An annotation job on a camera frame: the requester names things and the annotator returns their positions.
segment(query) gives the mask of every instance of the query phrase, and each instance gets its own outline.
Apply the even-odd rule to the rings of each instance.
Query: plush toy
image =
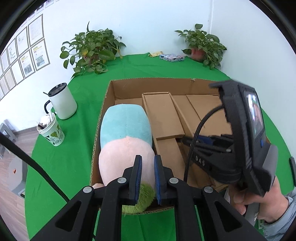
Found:
[[[144,109],[135,104],[111,106],[102,120],[100,144],[99,169],[105,186],[121,177],[126,168],[132,167],[136,155],[142,156],[139,200],[136,206],[123,206],[123,213],[145,211],[155,197],[155,154],[151,127]]]

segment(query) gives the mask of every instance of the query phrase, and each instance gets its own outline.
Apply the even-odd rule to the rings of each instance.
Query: device screen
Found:
[[[249,104],[250,119],[252,122],[253,134],[255,139],[264,127],[261,108],[258,97],[254,93],[248,93],[247,100]]]

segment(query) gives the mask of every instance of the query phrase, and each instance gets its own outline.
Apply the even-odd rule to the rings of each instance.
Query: table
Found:
[[[129,55],[108,62],[109,71],[96,75],[86,73],[75,77],[69,88],[78,104],[77,112],[58,122],[65,133],[60,146],[51,145],[44,137],[37,138],[32,158],[71,199],[89,185],[91,158],[102,101],[110,80],[170,77],[228,80],[219,70],[209,70],[189,58],[170,63],[148,54]],[[284,194],[293,189],[289,167],[289,150],[270,118],[263,112],[266,133],[279,148],[277,176]],[[31,167],[28,168],[25,196],[25,216],[29,238],[32,238],[63,206],[65,201]],[[122,240],[175,240],[173,209],[151,214],[125,215],[122,218]]]

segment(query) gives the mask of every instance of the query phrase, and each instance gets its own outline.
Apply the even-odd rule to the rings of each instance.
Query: baseboard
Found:
[[[32,132],[32,131],[37,131],[36,126],[33,126],[31,128],[28,128],[28,129],[21,130],[21,131],[16,131],[16,132],[14,132],[14,134],[17,136],[17,135],[25,134],[25,133]]]

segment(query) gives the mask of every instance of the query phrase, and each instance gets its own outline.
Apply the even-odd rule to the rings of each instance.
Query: cardboard box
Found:
[[[197,125],[213,107],[221,104],[217,89],[210,89],[212,81],[178,78],[138,78],[112,80],[105,94],[95,136],[90,184],[101,183],[98,159],[100,153],[100,127],[106,110],[116,104],[141,105],[149,118],[153,148],[162,157],[163,165],[183,179],[188,147],[178,143],[184,135],[193,137]],[[204,125],[201,134],[231,134],[224,111],[215,113]],[[211,185],[220,191],[226,185],[210,178],[196,164],[189,171],[191,186]]]

